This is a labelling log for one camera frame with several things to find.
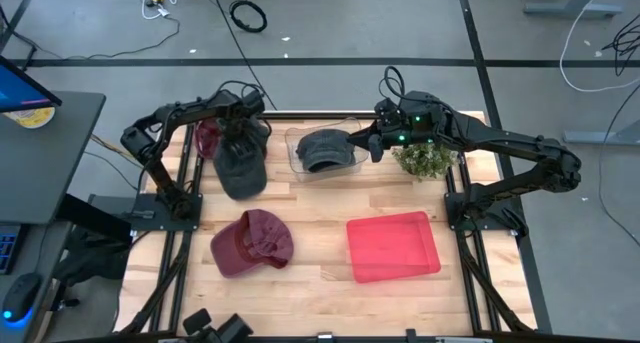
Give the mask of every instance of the computer monitor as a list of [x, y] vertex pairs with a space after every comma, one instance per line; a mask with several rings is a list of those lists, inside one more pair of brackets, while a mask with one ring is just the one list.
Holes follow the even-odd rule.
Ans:
[[62, 101], [0, 56], [0, 113], [55, 107]]

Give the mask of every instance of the gray floor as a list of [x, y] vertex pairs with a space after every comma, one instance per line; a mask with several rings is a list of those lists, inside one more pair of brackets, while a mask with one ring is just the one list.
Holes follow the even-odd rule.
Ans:
[[[21, 0], [2, 0], [11, 15]], [[222, 0], [226, 8], [232, 0]], [[269, 16], [261, 35], [238, 33], [250, 58], [422, 57], [471, 58], [458, 0], [254, 0]], [[571, 21], [522, 14], [524, 2], [543, 0], [470, 0], [487, 59], [558, 59]], [[568, 59], [596, 58], [637, 13], [640, 0], [598, 0], [621, 4], [625, 12], [610, 20], [581, 21], [569, 45]], [[181, 20], [181, 32], [158, 49], [126, 58], [238, 58], [217, 10], [207, 0], [178, 0], [169, 10]], [[145, 21], [140, 0], [33, 0], [18, 30], [60, 55], [88, 55], [129, 50], [159, 41], [174, 29], [171, 22]], [[27, 51], [11, 39], [3, 55], [22, 58]], [[42, 54], [37, 58], [52, 58]], [[457, 109], [484, 110], [475, 68], [399, 67], [410, 88], [427, 90]], [[370, 109], [379, 99], [381, 66], [256, 67], [255, 71], [280, 109]], [[155, 107], [210, 94], [227, 79], [251, 81], [242, 67], [31, 68], [29, 73], [50, 89], [96, 91], [107, 104], [95, 133], [117, 142], [124, 127]], [[628, 82], [640, 74], [628, 70], [569, 69], [570, 79], [586, 88]], [[506, 129], [561, 138], [563, 129], [603, 130], [629, 89], [584, 94], [573, 91], [551, 68], [489, 69], [497, 106]], [[640, 118], [638, 97], [614, 128]], [[532, 193], [523, 198], [542, 286], [554, 332], [640, 339], [640, 250], [602, 212], [597, 197], [599, 149], [574, 146], [583, 161], [583, 183], [570, 193]], [[100, 152], [135, 181], [138, 172], [99, 147]], [[614, 214], [633, 232], [640, 223], [640, 178], [636, 149], [608, 148], [603, 167], [603, 195]], [[514, 161], [517, 172], [527, 162]], [[71, 191], [131, 196], [103, 162], [85, 157]], [[100, 280], [73, 293], [91, 301], [59, 315], [51, 340], [70, 337], [70, 325], [82, 319], [86, 337], [108, 330], [117, 285]]]

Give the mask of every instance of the transparent plastic bin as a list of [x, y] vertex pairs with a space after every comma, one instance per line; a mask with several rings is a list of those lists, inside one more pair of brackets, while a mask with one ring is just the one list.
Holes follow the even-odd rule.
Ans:
[[306, 135], [322, 129], [339, 129], [347, 133], [354, 133], [361, 129], [360, 122], [355, 118], [347, 118], [339, 123], [327, 124], [323, 126], [298, 129], [290, 128], [285, 132], [284, 138], [289, 151], [289, 163], [291, 170], [295, 173], [298, 182], [312, 182], [321, 179], [333, 178], [343, 175], [354, 174], [360, 171], [362, 163], [369, 158], [369, 152], [360, 147], [354, 147], [353, 155], [355, 163], [349, 166], [335, 166], [322, 172], [311, 173], [302, 168], [302, 161], [298, 158], [298, 144]]

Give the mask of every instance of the red baseball cap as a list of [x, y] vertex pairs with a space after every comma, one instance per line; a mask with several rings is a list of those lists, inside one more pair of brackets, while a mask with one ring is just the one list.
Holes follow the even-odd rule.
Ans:
[[248, 210], [211, 240], [220, 273], [233, 278], [263, 264], [284, 268], [293, 256], [289, 228], [270, 212]]

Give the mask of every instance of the desk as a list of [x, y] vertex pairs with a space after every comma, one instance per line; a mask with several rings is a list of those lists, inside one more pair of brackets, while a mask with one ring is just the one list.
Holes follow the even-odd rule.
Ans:
[[[0, 299], [18, 276], [36, 269], [39, 255], [37, 272], [42, 278], [33, 316], [26, 325], [16, 329], [0, 322], [2, 343], [26, 341], [37, 321], [53, 269], [60, 260], [72, 227], [69, 219], [55, 219], [60, 217], [60, 210], [64, 209], [61, 207], [71, 197], [66, 194], [67, 189], [105, 102], [103, 94], [53, 93], [63, 103], [56, 109], [53, 120], [42, 128], [25, 129], [0, 117], [0, 152], [4, 153], [0, 159], [0, 221], [32, 224], [13, 271], [10, 275], [0, 276]], [[74, 223], [91, 221], [84, 218], [84, 221], [74, 220]]]
[[[481, 112], [467, 114], [483, 118]], [[257, 198], [230, 199], [220, 186], [213, 164], [205, 164], [200, 188], [204, 195], [202, 220], [191, 245], [181, 317], [207, 308], [217, 327], [238, 313], [256, 336], [315, 336], [325, 331], [337, 336], [402, 336], [407, 328], [415, 328], [418, 335], [471, 334], [456, 239], [446, 222], [444, 179], [418, 182], [400, 169], [391, 154], [385, 154], [380, 163], [364, 163], [358, 174], [299, 183], [289, 167], [285, 131], [331, 122], [270, 122], [269, 182]], [[184, 131], [174, 134], [163, 159], [174, 175]], [[492, 153], [473, 152], [467, 155], [467, 161], [473, 181], [490, 183], [499, 179]], [[293, 260], [283, 270], [264, 268], [241, 278], [224, 279], [215, 266], [209, 243], [244, 210], [255, 208], [273, 212], [288, 225], [296, 245]], [[418, 210], [429, 215], [442, 270], [404, 280], [355, 283], [349, 265], [346, 222]], [[485, 231], [483, 237], [496, 288], [523, 322], [535, 326], [515, 239], [506, 231]], [[163, 242], [164, 233], [154, 232], [131, 252], [116, 330], [131, 321], [155, 288]], [[170, 302], [171, 297], [169, 291], [165, 301]], [[478, 298], [478, 303], [483, 326], [488, 327], [484, 299]], [[165, 304], [165, 322], [169, 309], [170, 304]]]

